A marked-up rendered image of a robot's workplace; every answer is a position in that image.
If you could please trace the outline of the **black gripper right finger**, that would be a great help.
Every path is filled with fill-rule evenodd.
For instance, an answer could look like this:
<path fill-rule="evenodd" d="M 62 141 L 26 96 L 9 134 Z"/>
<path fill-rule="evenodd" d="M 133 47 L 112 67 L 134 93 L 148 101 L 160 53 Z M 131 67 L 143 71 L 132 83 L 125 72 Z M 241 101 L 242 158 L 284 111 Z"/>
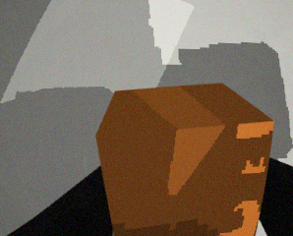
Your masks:
<path fill-rule="evenodd" d="M 293 236 L 293 166 L 271 157 L 260 221 L 267 236 Z"/>

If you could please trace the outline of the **brown block with dark square face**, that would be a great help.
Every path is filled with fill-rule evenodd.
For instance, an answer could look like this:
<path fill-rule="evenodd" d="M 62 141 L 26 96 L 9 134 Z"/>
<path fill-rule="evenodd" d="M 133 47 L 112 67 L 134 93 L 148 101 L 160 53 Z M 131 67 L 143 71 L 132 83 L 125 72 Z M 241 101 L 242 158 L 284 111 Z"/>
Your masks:
<path fill-rule="evenodd" d="M 95 134 L 114 236 L 256 236 L 273 122 L 225 83 L 115 91 Z"/>

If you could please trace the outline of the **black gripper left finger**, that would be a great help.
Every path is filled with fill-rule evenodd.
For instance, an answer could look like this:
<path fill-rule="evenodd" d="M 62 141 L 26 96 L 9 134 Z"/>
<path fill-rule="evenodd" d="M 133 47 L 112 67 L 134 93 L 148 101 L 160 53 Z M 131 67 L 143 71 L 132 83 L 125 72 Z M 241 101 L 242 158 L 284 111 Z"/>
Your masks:
<path fill-rule="evenodd" d="M 79 185 L 8 236 L 112 236 L 100 165 Z"/>

